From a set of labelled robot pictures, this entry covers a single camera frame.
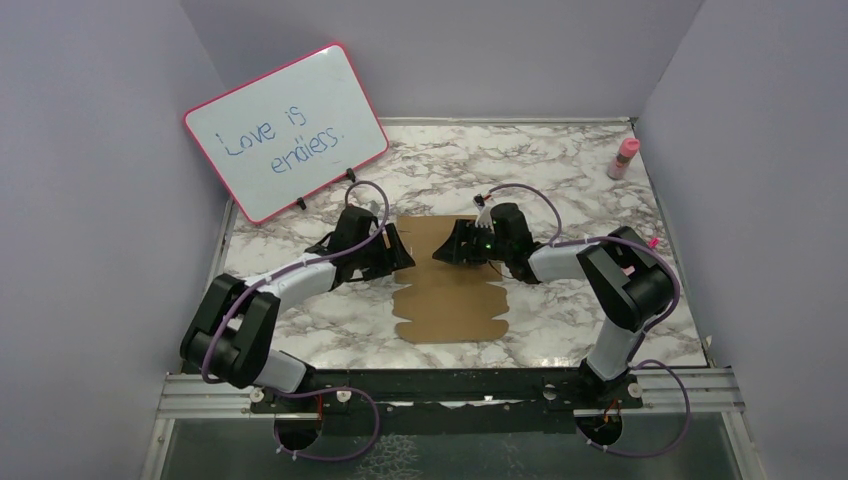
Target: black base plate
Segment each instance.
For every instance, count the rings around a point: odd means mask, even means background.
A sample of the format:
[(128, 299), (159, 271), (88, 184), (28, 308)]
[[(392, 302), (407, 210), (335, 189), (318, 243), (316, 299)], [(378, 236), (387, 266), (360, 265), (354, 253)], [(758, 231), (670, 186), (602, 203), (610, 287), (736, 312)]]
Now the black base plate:
[[(384, 434), (574, 433), (576, 409), (604, 409), (616, 398), (622, 409), (641, 407), (642, 401), (627, 393), (627, 385), (635, 381), (628, 375), (598, 397), (587, 393), (576, 368), (311, 370), (298, 392), (359, 388), (378, 402)], [(486, 400), (503, 403), (444, 405)], [(371, 433), (374, 413), (358, 395), (340, 402), (336, 395), (325, 394), (322, 403), (322, 435)], [(251, 411), (314, 412), (316, 407), (314, 402), (307, 406), (266, 398), (252, 404)]]

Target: screw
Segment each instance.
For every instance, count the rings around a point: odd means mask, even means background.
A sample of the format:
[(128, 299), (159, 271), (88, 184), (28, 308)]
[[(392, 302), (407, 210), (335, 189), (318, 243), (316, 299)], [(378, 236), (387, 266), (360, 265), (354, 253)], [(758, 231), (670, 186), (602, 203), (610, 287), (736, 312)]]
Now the screw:
[(542, 391), (542, 396), (545, 397), (545, 400), (549, 402), (556, 400), (556, 392), (554, 392), (554, 388), (556, 387), (554, 387), (550, 383), (545, 385), (545, 390)]
[(627, 386), (627, 393), (633, 398), (642, 398), (642, 386), (633, 382)]
[(350, 390), (339, 390), (336, 392), (336, 399), (341, 403), (345, 403), (350, 400), (350, 395)]
[(250, 391), (250, 401), (252, 403), (259, 403), (262, 400), (265, 400), (265, 392), (261, 388), (256, 387)]

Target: whiteboard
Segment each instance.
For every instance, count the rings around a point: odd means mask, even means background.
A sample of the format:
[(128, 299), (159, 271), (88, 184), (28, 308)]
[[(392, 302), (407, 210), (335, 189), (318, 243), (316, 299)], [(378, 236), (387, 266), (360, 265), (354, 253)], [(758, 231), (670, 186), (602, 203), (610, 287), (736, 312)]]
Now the whiteboard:
[(339, 44), (189, 110), (184, 123), (257, 224), (389, 147)]

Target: pink bottle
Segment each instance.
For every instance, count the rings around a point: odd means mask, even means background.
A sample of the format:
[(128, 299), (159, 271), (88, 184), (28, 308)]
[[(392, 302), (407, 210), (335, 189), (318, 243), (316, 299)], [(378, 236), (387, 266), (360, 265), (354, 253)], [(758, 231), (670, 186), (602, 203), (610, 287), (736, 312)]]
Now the pink bottle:
[(612, 159), (607, 168), (607, 175), (613, 180), (621, 180), (624, 178), (624, 172), (630, 166), (630, 160), (636, 156), (639, 151), (639, 140), (635, 138), (626, 138), (618, 147), (618, 155)]

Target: glass panel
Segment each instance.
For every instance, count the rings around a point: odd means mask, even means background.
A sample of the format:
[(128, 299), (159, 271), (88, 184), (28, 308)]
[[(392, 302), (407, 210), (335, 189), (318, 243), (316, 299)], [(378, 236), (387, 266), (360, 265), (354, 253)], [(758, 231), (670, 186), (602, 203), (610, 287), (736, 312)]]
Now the glass panel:
[[(629, 416), (616, 447), (647, 451), (671, 441), (680, 415)], [(568, 479), (738, 479), (741, 478), (720, 414), (695, 415), (689, 435), (674, 452), (636, 460), (604, 455), (578, 435), (513, 433), (485, 435), (383, 436), (366, 455), (332, 464), (292, 461), (277, 455), (271, 422), (264, 420), (179, 420), (174, 428), (165, 479), (296, 478), (568, 478)], [(339, 455), (364, 438), (321, 437), (310, 453)]]

